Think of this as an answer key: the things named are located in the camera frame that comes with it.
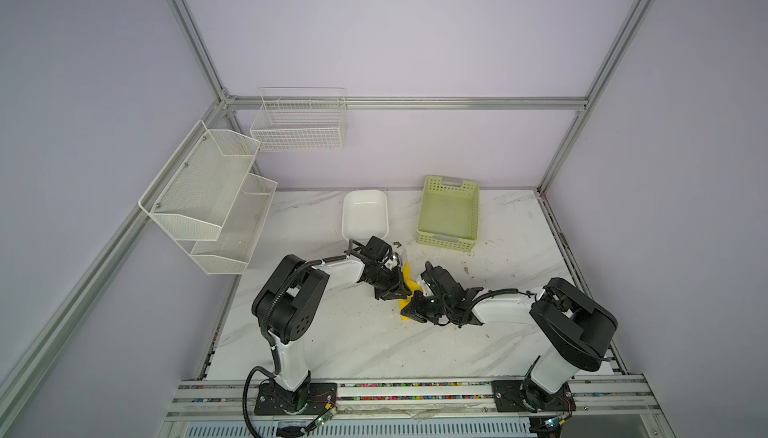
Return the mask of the yellow paper napkin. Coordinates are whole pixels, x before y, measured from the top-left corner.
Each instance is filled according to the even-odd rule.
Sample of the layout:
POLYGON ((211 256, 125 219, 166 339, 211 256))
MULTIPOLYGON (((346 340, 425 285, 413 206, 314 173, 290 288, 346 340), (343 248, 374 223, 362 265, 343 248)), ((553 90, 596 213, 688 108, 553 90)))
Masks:
POLYGON ((405 286, 409 291, 409 295, 406 298, 398 300, 398 306, 400 311, 403 311, 403 309, 411 302, 414 296, 414 293, 416 291, 422 290, 421 286, 411 278, 410 264, 408 262, 406 262, 402 266, 402 274, 403 274, 405 286))

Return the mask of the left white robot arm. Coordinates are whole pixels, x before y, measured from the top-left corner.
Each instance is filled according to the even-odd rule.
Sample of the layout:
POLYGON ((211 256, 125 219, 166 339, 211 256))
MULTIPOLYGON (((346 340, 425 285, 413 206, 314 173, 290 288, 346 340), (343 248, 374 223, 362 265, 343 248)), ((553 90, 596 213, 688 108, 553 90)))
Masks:
POLYGON ((331 282, 365 283, 377 300, 401 300, 412 295, 406 271, 404 252, 377 236, 349 240, 345 251, 330 257, 284 256, 251 305, 273 362, 272 371, 256 369, 266 382, 259 386, 255 413, 299 414, 321 397, 333 399, 334 384, 312 383, 302 342, 331 282))

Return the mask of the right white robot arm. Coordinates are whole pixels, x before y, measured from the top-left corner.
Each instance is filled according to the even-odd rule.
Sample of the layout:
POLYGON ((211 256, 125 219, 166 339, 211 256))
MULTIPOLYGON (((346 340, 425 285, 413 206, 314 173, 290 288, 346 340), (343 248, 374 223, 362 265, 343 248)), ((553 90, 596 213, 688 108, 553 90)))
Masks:
POLYGON ((527 370, 515 399, 530 412, 555 401, 577 372, 598 371, 618 329, 611 312, 564 278, 553 277, 536 290, 465 288, 445 268, 429 262, 401 315, 457 328, 494 323, 537 326, 549 347, 527 370))

